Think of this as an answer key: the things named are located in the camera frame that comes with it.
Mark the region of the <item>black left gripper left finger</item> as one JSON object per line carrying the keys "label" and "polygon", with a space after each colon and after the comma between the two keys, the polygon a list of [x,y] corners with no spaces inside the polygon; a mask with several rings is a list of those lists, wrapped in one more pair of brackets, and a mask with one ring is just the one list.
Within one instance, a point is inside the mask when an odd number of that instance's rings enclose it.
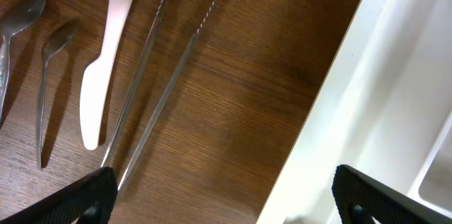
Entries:
{"label": "black left gripper left finger", "polygon": [[101,167],[1,222],[105,224],[117,195],[113,169]]}

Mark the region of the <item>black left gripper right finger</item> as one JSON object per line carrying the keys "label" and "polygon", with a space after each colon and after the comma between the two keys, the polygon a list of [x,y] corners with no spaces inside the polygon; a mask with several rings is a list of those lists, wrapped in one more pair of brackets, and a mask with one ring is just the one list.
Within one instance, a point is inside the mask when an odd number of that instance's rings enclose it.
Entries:
{"label": "black left gripper right finger", "polygon": [[448,224],[434,211],[349,165],[336,167],[333,197],[345,224]]}

